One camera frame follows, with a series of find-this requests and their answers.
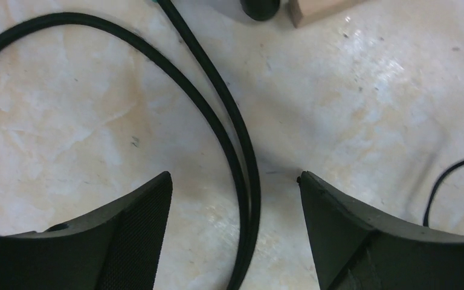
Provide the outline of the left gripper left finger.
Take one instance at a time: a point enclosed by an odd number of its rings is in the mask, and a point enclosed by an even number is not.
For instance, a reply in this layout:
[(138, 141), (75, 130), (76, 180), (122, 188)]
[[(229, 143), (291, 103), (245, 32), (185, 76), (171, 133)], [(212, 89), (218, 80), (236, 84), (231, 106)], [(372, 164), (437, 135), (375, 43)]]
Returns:
[(0, 236), (0, 289), (152, 289), (172, 192), (163, 172), (41, 233)]

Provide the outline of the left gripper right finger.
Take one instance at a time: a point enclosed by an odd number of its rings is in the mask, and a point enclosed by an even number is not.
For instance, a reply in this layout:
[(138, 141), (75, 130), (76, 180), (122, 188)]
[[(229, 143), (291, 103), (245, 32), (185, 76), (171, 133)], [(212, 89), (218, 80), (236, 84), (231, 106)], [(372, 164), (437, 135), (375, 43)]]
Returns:
[(312, 172), (297, 181), (321, 289), (464, 289), (464, 236), (392, 216)]

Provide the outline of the long wooden block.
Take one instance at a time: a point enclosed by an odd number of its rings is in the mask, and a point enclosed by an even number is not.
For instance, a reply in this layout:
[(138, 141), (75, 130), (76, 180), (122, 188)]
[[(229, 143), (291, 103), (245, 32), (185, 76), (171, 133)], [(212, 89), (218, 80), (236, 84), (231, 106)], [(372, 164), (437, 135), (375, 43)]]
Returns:
[(289, 17), (295, 28), (335, 15), (365, 0), (290, 0)]

